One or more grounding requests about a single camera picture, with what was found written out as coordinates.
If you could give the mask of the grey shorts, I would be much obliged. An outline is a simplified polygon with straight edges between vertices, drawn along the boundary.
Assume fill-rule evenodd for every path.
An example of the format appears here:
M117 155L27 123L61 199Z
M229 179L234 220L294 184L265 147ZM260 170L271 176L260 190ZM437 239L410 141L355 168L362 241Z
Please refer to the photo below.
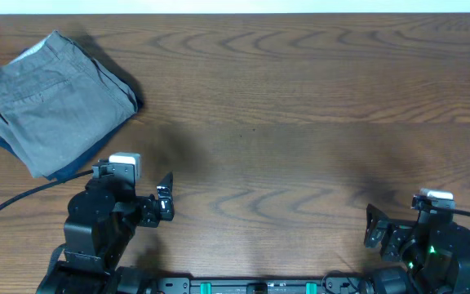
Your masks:
M0 137L31 176L48 176L136 114L132 94L54 31L0 66Z

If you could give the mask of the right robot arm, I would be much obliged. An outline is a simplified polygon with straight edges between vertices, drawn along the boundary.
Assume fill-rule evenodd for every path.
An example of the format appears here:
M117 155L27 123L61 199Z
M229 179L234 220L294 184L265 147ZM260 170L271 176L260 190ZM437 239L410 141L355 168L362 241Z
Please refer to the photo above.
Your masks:
M380 245L383 261L398 267L377 269L359 283L359 292L470 294L470 229L453 221L445 207L415 207L415 221L388 217L370 204L364 245Z

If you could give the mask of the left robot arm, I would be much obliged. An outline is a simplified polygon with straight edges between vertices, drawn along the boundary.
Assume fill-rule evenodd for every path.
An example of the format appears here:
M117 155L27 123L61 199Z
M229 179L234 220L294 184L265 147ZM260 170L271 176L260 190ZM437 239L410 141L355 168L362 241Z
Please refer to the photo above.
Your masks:
M158 293L157 280L118 265L139 227L158 227L175 215L170 172L157 195L138 196L133 175L95 174L68 205L64 239L51 257L38 293Z

